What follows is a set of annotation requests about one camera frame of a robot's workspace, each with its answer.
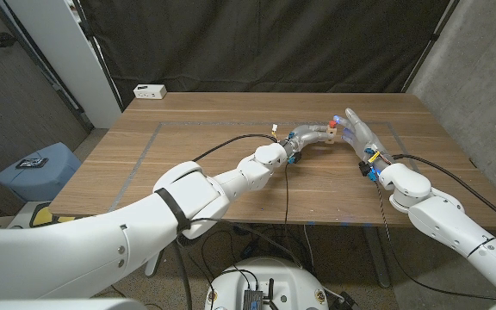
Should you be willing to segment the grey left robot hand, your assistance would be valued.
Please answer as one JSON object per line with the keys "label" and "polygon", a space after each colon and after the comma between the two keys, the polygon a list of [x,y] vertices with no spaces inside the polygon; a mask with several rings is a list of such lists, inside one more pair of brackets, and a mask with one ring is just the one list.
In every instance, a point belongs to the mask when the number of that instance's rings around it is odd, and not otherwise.
{"label": "grey left robot hand", "polygon": [[301,150],[310,144],[332,142],[336,130],[328,125],[301,125],[293,129],[280,143],[287,154],[289,164],[297,163],[301,158]]}

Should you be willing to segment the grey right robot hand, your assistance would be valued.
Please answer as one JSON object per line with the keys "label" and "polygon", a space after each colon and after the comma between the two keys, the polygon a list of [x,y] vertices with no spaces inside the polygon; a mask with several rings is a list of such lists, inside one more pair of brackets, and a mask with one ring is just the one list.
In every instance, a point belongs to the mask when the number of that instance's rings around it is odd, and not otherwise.
{"label": "grey right robot hand", "polygon": [[376,170],[383,171],[394,162],[376,134],[351,108],[345,110],[345,117],[335,115],[332,119],[338,126],[344,128],[342,139],[351,145],[362,161],[368,162],[374,156],[373,153],[365,152],[366,149],[370,149],[380,153],[371,163]]}

